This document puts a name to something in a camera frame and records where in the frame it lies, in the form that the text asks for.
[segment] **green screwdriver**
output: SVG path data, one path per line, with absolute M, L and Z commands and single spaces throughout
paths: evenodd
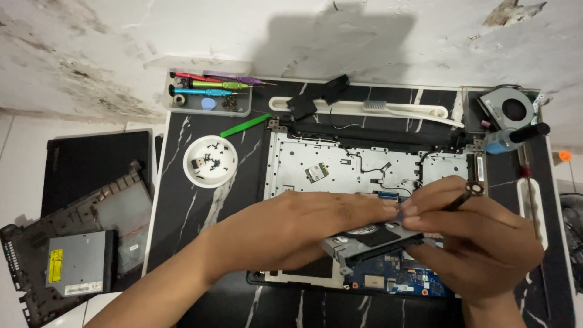
M 206 82 L 206 81 L 192 81 L 192 86 L 210 87 L 210 88 L 224 88 L 224 89 L 246 89 L 249 85 L 239 82 Z
M 250 120 L 250 121 L 247 121 L 245 123 L 241 123 L 241 124 L 239 124 L 239 125 L 237 125 L 235 127 L 232 127 L 232 128 L 228 129 L 225 132 L 222 132 L 220 134 L 220 136 L 221 136 L 221 138 L 226 138 L 229 135 L 233 135 L 235 133 L 238 133 L 238 132 L 247 130 L 250 127 L 254 127 L 257 124 L 263 123 L 263 122 L 265 122 L 270 117 L 271 117 L 271 114 L 265 114 L 265 115 L 259 116 L 257 118 L 254 118 L 254 119 Z

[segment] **spray bottle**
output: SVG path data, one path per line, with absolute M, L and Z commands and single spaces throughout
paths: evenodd
M 484 139 L 486 152 L 499 154 L 518 149 L 526 140 L 547 135 L 550 127 L 546 123 L 537 123 L 520 129 L 506 128 L 487 135 Z

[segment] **purple screwdriver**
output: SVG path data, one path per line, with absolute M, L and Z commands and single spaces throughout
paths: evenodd
M 242 78 L 233 78 L 230 76 L 219 76 L 219 77 L 239 81 L 241 83 L 245 83 L 248 85 L 256 85 L 256 84 L 277 85 L 277 84 L 273 84 L 273 83 L 269 83 L 269 82 L 263 82 L 260 79 L 252 78 L 251 76 L 244 76 Z

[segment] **precision screwdriver set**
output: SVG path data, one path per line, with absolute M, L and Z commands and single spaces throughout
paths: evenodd
M 169 108 L 185 113 L 248 116 L 253 88 L 272 83 L 250 76 L 192 74 L 170 70 L 166 78 Z

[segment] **white tile floor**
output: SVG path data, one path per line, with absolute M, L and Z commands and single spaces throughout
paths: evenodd
M 164 124 L 89 124 L 81 122 L 39 120 L 27 117 L 0 116 L 0 226 L 14 223 L 25 215 L 34 221 L 40 215 L 42 201 L 46 146 L 49 139 L 57 137 L 102 134 L 117 131 L 151 129 L 153 137 L 164 133 Z M 559 193 L 583 193 L 583 155 L 574 155 L 570 163 L 556 166 L 553 174 Z M 26 328 L 22 315 L 23 305 L 18 302 L 21 292 L 16 292 L 8 273 L 8 266 L 0 260 L 0 317 L 2 327 Z M 119 293 L 99 295 L 78 306 L 46 327 L 81 328 Z M 576 313 L 583 318 L 583 295 L 575 300 Z M 583 319 L 577 320 L 583 328 Z

